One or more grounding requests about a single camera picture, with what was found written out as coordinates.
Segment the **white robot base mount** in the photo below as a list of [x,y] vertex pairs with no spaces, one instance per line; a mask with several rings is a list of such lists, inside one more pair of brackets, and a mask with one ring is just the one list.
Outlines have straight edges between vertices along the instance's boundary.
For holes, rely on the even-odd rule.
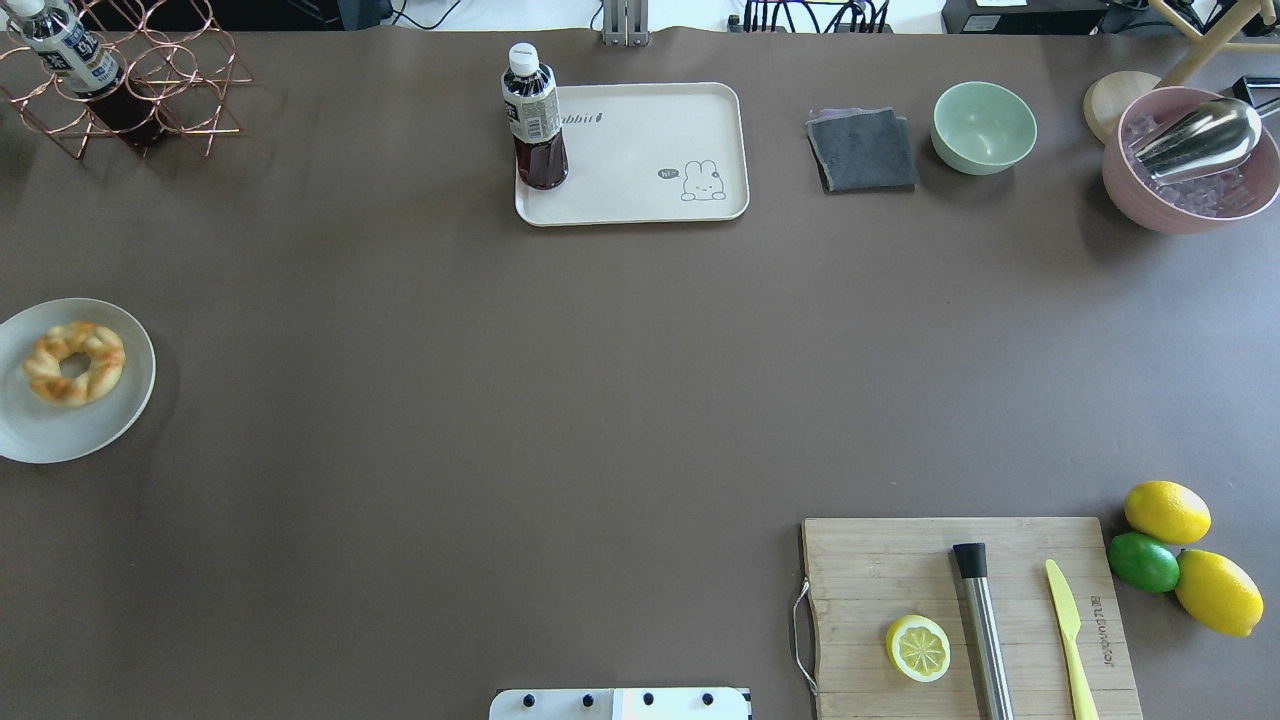
[[750,691],[735,687],[507,689],[489,719],[751,719]]

